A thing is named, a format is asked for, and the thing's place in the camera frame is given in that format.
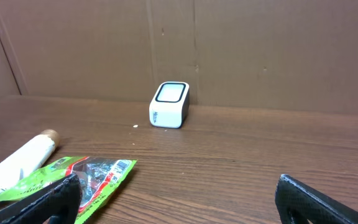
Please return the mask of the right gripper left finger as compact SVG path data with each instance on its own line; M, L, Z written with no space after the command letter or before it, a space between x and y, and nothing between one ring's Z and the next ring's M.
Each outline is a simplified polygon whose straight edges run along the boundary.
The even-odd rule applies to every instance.
M74 223L81 196L80 180L70 174L0 210L0 223Z

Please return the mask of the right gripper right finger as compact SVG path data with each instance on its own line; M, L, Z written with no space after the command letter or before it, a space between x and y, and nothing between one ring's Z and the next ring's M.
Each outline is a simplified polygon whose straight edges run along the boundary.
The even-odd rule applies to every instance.
M358 223L358 212L310 186L282 174L275 190L282 223Z

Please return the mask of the white tube with gold cap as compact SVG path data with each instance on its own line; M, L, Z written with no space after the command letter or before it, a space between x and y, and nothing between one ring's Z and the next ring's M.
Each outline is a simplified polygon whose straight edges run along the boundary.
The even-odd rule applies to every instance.
M0 194L42 167L60 143L60 135L47 129L0 162Z

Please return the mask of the green snack bag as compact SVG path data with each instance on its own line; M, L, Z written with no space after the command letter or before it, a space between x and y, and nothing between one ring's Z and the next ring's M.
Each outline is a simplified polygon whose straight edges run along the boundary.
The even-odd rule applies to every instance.
M103 157L63 157L41 167L0 194L0 202L18 201L70 175L78 176L81 203L75 224L84 224L104 206L136 164L136 160Z

